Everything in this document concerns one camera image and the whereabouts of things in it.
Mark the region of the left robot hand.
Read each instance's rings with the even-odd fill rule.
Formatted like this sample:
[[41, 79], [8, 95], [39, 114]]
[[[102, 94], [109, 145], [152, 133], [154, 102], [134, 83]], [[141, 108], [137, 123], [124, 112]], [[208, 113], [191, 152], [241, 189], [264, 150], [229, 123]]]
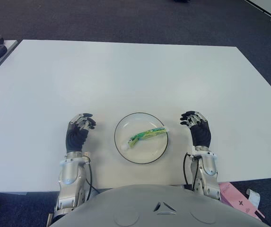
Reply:
[[89, 130], [94, 129], [96, 126], [96, 122], [92, 117], [93, 114], [80, 113], [69, 121], [65, 140], [67, 154], [82, 151]]

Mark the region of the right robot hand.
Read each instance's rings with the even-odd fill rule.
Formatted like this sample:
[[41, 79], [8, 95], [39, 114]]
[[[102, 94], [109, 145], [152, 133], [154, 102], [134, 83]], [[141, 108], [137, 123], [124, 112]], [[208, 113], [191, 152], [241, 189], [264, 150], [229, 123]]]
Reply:
[[180, 124], [186, 125], [191, 132], [192, 143], [195, 147], [210, 147], [211, 132], [207, 119], [197, 111], [187, 111], [181, 115]]

